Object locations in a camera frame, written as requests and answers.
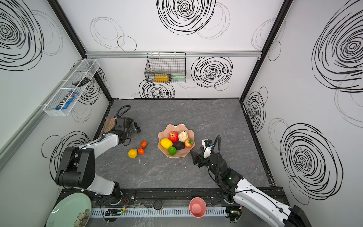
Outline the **red green apple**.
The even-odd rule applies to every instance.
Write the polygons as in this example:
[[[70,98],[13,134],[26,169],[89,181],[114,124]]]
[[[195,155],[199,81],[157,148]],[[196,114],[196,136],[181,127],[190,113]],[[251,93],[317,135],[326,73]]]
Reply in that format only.
[[[184,142],[185,148],[192,148],[193,145],[194,145],[194,140],[191,138],[186,139]]]

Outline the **dark avocado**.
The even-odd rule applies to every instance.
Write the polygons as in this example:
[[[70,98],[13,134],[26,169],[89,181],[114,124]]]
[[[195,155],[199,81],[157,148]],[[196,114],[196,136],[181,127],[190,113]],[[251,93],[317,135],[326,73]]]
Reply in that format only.
[[[175,147],[176,150],[182,150],[182,149],[185,149],[185,144],[184,144],[184,142],[177,141],[177,142],[173,143],[173,147]]]

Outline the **green lime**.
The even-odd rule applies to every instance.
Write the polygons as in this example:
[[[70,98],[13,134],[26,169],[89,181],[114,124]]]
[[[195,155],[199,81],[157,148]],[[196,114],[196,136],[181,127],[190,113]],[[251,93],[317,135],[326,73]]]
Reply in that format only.
[[[177,149],[174,146],[168,148],[168,152],[170,155],[174,156],[177,153]]]

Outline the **beige pale fruit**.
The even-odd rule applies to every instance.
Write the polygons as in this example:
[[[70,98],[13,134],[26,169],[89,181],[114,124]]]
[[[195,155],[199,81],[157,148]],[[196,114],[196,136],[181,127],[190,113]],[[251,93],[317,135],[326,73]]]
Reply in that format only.
[[[185,141],[189,138],[189,135],[186,130],[180,132],[178,134],[178,139],[180,142],[185,143]]]

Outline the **small yellow fruit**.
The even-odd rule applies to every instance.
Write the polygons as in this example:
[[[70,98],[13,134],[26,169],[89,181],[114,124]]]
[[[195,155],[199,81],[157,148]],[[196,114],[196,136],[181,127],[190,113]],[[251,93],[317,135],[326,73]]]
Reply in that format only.
[[[128,152],[128,157],[131,159],[136,158],[138,155],[138,151],[136,149],[130,149]]]

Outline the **red crinkled fruit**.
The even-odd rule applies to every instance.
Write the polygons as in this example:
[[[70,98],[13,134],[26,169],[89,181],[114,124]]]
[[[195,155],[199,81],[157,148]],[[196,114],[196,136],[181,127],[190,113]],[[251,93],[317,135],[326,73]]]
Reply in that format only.
[[[178,133],[177,133],[177,132],[175,132],[175,131],[170,132],[170,133],[169,133],[169,140],[170,140],[172,143],[179,141],[179,135],[178,135]]]

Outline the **yellow lemon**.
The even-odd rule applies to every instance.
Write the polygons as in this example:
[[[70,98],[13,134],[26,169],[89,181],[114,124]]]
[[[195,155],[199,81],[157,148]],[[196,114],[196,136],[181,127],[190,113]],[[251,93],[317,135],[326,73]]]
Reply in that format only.
[[[170,147],[173,146],[173,142],[171,140],[169,140],[168,138],[163,138],[160,141],[160,145],[165,148],[165,149],[169,149]]]

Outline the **pink wavy fruit bowl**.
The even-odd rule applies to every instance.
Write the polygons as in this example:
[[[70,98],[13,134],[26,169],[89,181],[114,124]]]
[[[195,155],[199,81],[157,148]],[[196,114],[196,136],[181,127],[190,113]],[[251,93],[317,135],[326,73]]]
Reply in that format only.
[[[158,134],[157,147],[168,158],[184,158],[194,146],[194,131],[184,124],[169,124]]]

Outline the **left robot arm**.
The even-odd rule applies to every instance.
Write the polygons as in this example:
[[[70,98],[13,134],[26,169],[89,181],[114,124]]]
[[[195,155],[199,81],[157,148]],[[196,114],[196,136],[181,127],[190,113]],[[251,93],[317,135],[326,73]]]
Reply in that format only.
[[[106,120],[109,131],[96,140],[78,147],[68,147],[64,150],[55,183],[67,188],[84,189],[96,195],[111,198],[111,205],[117,205],[123,199],[120,185],[107,180],[95,171],[95,159],[109,149],[124,144],[129,136],[140,133],[138,124],[129,117],[114,117]]]

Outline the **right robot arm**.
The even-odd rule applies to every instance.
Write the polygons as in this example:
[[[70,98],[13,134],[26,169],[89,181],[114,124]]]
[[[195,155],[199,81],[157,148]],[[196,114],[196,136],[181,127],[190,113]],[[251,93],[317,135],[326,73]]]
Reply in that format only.
[[[190,152],[193,163],[205,166],[209,175],[227,196],[228,203],[238,203],[257,215],[271,227],[310,227],[304,211],[290,207],[253,186],[246,178],[228,167],[219,153],[212,152],[207,158],[203,153]]]

